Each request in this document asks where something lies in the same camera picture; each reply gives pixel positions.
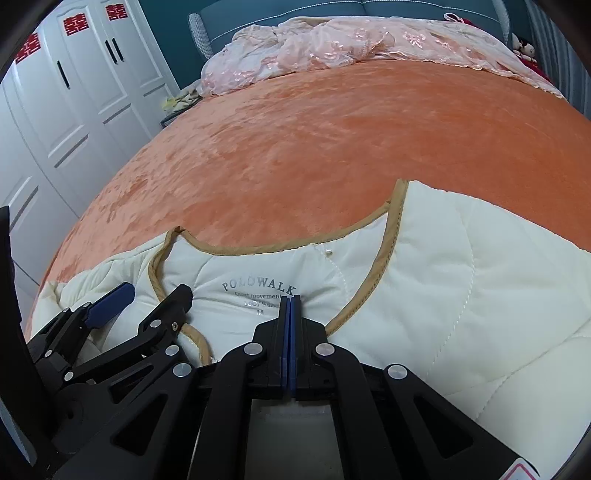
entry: metal screw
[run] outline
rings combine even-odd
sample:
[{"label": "metal screw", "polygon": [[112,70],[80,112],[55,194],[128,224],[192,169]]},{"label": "metal screw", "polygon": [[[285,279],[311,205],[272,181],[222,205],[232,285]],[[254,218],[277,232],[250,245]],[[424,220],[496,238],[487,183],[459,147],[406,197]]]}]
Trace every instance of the metal screw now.
[{"label": "metal screw", "polygon": [[258,355],[262,352],[262,345],[260,343],[252,342],[244,346],[244,353],[247,355]]},{"label": "metal screw", "polygon": [[176,364],[173,368],[173,373],[179,378],[186,377],[189,373],[191,373],[191,365],[189,364]]},{"label": "metal screw", "polygon": [[335,352],[335,347],[329,343],[319,343],[316,345],[316,353],[322,356],[329,356]]},{"label": "metal screw", "polygon": [[168,347],[166,347],[166,350],[164,352],[168,356],[174,356],[178,353],[179,350],[180,348],[178,347],[178,345],[169,345]]},{"label": "metal screw", "polygon": [[402,365],[390,365],[388,367],[388,375],[394,380],[402,380],[408,375],[408,370]]}]

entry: white wardrobe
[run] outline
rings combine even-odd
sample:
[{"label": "white wardrobe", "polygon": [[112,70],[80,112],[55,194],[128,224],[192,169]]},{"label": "white wardrobe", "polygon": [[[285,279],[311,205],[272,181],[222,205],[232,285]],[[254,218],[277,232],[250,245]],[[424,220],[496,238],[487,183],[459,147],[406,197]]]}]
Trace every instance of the white wardrobe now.
[{"label": "white wardrobe", "polygon": [[18,53],[0,90],[0,202],[23,317],[70,228],[178,91],[137,0],[65,0]]}]

